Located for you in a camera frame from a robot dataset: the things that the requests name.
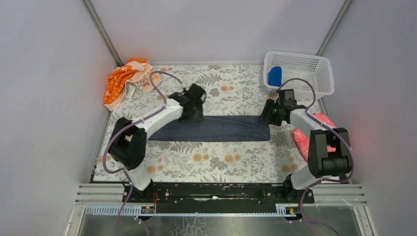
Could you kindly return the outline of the blue towel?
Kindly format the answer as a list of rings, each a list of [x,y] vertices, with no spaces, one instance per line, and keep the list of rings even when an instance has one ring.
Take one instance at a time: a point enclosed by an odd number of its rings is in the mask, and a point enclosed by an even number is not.
[[[268,85],[280,87],[282,85],[282,68],[274,66],[268,71]]]

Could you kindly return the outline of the dark grey towel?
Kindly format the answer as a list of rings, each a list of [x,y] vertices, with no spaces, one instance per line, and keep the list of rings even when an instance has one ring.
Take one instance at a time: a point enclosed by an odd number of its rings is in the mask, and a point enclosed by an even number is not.
[[[270,128],[258,116],[204,116],[202,122],[174,120],[149,138],[169,142],[260,142],[270,140]]]

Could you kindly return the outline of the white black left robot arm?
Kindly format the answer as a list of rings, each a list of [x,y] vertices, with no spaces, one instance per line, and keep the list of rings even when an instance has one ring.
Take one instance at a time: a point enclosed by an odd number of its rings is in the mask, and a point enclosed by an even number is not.
[[[151,177],[143,165],[147,140],[172,121],[202,122],[206,91],[197,84],[175,92],[164,99],[163,104],[134,119],[120,118],[113,129],[105,153],[123,165],[130,185],[144,191],[151,184]]]

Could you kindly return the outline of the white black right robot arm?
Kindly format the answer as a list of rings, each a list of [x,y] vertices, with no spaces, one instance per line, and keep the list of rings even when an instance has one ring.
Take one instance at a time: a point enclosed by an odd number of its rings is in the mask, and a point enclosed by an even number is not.
[[[297,104],[293,89],[279,90],[276,100],[267,99],[260,120],[277,126],[286,122],[309,139],[307,165],[286,177],[284,193],[306,190],[323,180],[337,182],[337,176],[353,170],[348,131],[324,123],[306,106]]]

